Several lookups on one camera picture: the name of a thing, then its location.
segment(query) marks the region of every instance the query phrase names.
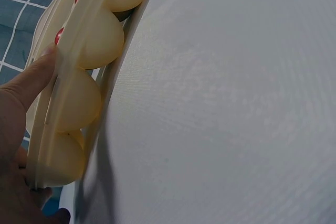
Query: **finger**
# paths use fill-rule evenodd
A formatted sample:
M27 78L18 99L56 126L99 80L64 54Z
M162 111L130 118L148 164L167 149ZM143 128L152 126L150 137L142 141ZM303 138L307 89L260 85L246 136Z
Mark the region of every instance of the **finger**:
M18 164L19 168L26 168L27 165L27 151L22 146L16 151L14 162Z
M47 203L52 195L53 191L50 187L47 187L45 189L30 190L31 199L33 200L34 204L40 209L44 207L44 205Z
M54 215L49 217L49 220L53 224L69 224L71 215L65 208L59 209Z
M13 80L3 85L2 88L10 92L27 111L49 83L55 69L56 48L55 44L49 45L25 71L18 74Z

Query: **hand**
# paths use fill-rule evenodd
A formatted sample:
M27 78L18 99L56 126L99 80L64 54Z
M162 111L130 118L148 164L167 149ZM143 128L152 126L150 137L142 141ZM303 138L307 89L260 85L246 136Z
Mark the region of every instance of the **hand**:
M51 188L29 190L25 182L27 152L21 142L26 112L49 83L55 68L55 46L50 45L28 69L0 86L0 223L69 223L70 213L59 209L46 217L41 209Z

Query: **white surface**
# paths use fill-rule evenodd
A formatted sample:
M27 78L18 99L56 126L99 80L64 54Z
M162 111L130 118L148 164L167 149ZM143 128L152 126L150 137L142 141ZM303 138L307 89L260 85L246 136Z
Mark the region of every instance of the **white surface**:
M77 223L335 223L335 13L334 0L150 0Z

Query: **white grid line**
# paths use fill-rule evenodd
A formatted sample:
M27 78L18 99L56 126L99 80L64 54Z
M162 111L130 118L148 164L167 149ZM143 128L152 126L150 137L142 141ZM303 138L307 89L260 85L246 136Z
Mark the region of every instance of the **white grid line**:
M12 36L10 37L8 46L7 46L6 51L5 51L5 54L4 54L4 56L3 56L2 60L1 60L2 62L5 62L7 53L8 53L8 51L9 51L9 48L10 48L12 42L13 42L13 39L14 39L14 35L15 35L15 30L16 30L17 24L19 23L19 20L20 20L20 18L21 18L21 15L22 15L23 11L25 10L25 8L26 8L26 6L28 5L29 2L30 2L30 0L27 0L27 2L26 2L26 3L24 4L24 6L22 7L22 9L21 9L20 12L19 12L19 15L17 16L17 18L16 18L16 20L15 20L15 24L14 24L14 26L13 26Z
M22 4L27 4L27 5L35 6L35 7L42 8L42 9L47 9L46 6L34 4L34 3L31 3L31 2L28 2L28 1L24 1L24 0L10 0L10 1L14 1L14 2L18 2L18 3L22 3Z
M13 65L11 65L11 64L8 64L8 63L6 63L6 62L2 62L1 60L0 60L0 64L6 66L6 67L8 67L8 68L14 69L14 70L16 70L16 71L19 71L19 72L22 72L22 71L23 71L22 68L15 67L15 66L13 66Z

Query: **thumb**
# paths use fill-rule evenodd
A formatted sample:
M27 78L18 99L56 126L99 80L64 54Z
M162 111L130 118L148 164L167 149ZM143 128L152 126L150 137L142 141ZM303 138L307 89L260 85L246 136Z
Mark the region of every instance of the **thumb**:
M2 89L11 93L27 111L38 94L50 82L55 62L55 44L50 44L38 60L13 80L3 85Z
M61 208L54 215L49 217L52 224L69 224L70 223L70 213L67 209Z

